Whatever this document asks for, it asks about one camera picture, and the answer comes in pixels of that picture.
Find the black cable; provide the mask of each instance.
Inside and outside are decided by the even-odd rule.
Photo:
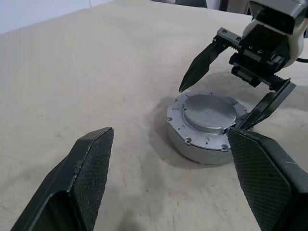
[[[300,62],[300,63],[306,63],[308,64],[308,59],[301,59],[301,58],[298,58],[296,61]]]

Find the concrete surface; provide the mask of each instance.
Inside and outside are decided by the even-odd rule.
[[[225,27],[251,18],[143,0],[115,0],[0,35],[0,224],[9,230],[46,174],[89,131],[115,130],[96,231],[259,231],[233,163],[181,157],[166,111],[193,58]],[[230,74],[228,49],[191,90],[252,108],[267,92]],[[303,57],[308,57],[307,47]],[[280,72],[298,84],[255,131],[308,170],[308,65]]]

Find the table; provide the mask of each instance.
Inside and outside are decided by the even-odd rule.
[[[251,17],[115,0],[0,36],[0,224],[9,230],[46,174],[92,130],[115,130],[95,230],[259,231],[233,163],[199,165],[166,136],[166,112],[192,59],[220,27]],[[308,46],[303,57],[308,57]],[[251,109],[267,92],[230,74],[228,49],[191,90]],[[297,88],[255,131],[308,170],[308,65],[279,75]]]

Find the textured gripper pad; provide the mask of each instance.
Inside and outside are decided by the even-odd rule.
[[[94,229],[105,190],[113,130],[96,139],[72,187],[72,196],[87,231]]]
[[[288,181],[258,142],[229,131],[241,188],[262,231],[272,231],[292,195]]]

